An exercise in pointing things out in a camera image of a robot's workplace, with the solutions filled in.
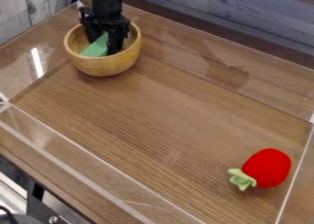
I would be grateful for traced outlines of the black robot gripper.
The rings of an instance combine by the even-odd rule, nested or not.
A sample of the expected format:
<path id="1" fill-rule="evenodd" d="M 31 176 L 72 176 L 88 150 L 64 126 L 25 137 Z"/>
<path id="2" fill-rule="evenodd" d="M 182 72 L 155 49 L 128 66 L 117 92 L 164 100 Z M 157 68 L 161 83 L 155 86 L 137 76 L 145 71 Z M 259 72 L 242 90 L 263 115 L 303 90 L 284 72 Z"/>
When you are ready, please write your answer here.
<path id="1" fill-rule="evenodd" d="M 92 6 L 81 6 L 79 11 L 88 41 L 95 42 L 107 31 L 108 54 L 113 55 L 123 49 L 128 35 L 129 21 L 123 16 L 123 0 L 92 0 Z"/>

